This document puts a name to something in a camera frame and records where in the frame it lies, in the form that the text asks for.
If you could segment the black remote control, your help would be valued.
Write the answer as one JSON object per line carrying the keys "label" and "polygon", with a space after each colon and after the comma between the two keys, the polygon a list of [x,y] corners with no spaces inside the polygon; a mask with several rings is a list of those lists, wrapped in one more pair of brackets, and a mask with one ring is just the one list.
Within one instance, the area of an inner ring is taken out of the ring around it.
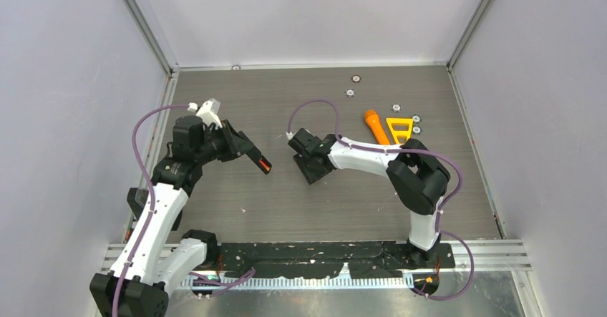
{"label": "black remote control", "polygon": [[255,144],[246,136],[242,131],[238,135],[245,140],[246,148],[245,154],[249,159],[262,171],[263,174],[267,175],[272,169],[272,164],[262,154],[262,152],[255,146]]}

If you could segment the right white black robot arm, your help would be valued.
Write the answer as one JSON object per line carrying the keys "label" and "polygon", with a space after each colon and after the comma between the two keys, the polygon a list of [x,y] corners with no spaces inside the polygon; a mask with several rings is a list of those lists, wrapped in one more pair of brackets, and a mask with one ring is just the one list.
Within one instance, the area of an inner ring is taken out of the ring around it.
{"label": "right white black robot arm", "polygon": [[310,185],[334,170],[358,170],[387,178],[410,212],[409,259],[423,268],[437,258],[438,209],[451,175],[423,143],[410,139],[403,145],[377,145],[335,134],[321,139],[304,128],[289,132],[287,138],[296,152],[293,160]]}

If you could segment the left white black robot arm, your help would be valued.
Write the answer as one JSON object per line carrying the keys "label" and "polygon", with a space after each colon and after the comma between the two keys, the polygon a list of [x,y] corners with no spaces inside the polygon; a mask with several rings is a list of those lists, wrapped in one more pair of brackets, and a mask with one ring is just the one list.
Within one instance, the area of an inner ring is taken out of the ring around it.
{"label": "left white black robot arm", "polygon": [[220,255],[214,233],[189,230],[174,251],[160,257],[165,241],[180,219],[203,165],[248,156],[265,174],[271,163],[227,120],[186,116],[177,119],[167,154],[150,177],[147,201],[132,236],[108,273],[90,282],[103,316],[164,316],[173,292],[196,267],[214,268]]}

